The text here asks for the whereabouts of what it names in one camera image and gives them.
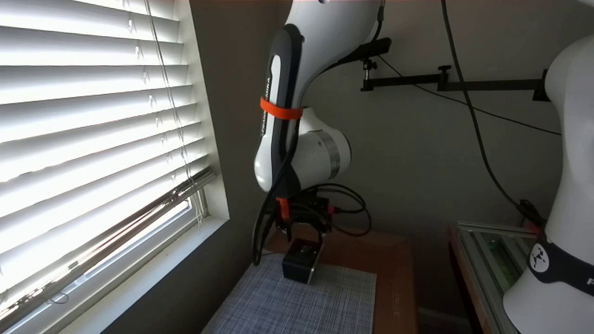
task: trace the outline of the white wall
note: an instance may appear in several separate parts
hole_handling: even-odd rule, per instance
[[[198,333],[252,260],[252,227],[263,201],[253,175],[259,97],[270,41],[283,25],[281,6],[194,0],[194,12],[233,220],[107,333]]]
[[[467,80],[541,79],[556,54],[594,32],[594,10],[575,0],[450,0],[450,14]],[[383,36],[394,47],[387,60],[406,75],[452,64],[441,15],[439,0],[389,0]],[[393,77],[380,67],[376,77]],[[521,216],[491,182],[467,108],[415,88],[359,93],[361,86],[361,64],[335,69],[313,86],[307,105],[352,140],[354,168],[341,181],[368,199],[378,231],[413,242],[420,309],[463,318],[446,229],[458,221],[517,225]],[[532,103],[532,93],[472,97],[489,112],[560,129],[552,105]],[[506,190],[549,216],[562,175],[562,140],[480,121]]]

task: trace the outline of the white blinds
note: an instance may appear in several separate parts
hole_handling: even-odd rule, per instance
[[[200,105],[175,0],[0,3],[0,320],[209,170]]]

